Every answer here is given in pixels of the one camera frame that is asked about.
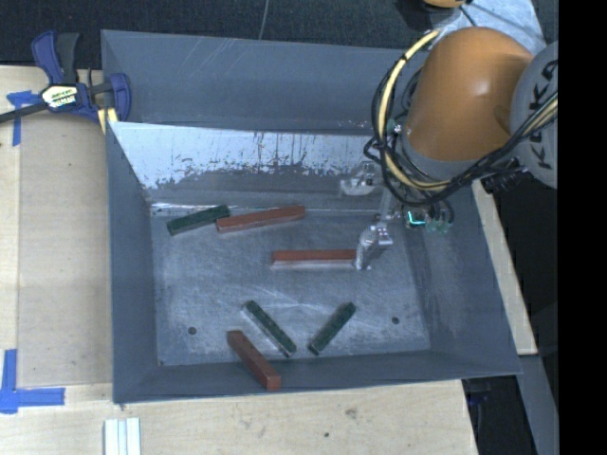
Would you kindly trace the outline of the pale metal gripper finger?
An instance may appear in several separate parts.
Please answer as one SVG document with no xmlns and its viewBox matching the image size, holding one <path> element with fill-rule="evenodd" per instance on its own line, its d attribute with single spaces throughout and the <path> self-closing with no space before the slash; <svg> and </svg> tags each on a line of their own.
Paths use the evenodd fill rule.
<svg viewBox="0 0 607 455">
<path fill-rule="evenodd" d="M 374 161 L 363 161 L 340 180 L 340 193 L 345 196 L 369 195 L 378 184 L 378 176 L 378 164 Z"/>
<path fill-rule="evenodd" d="M 359 236 L 355 268 L 369 269 L 372 261 L 379 258 L 393 243 L 386 224 L 369 226 Z"/>
</svg>

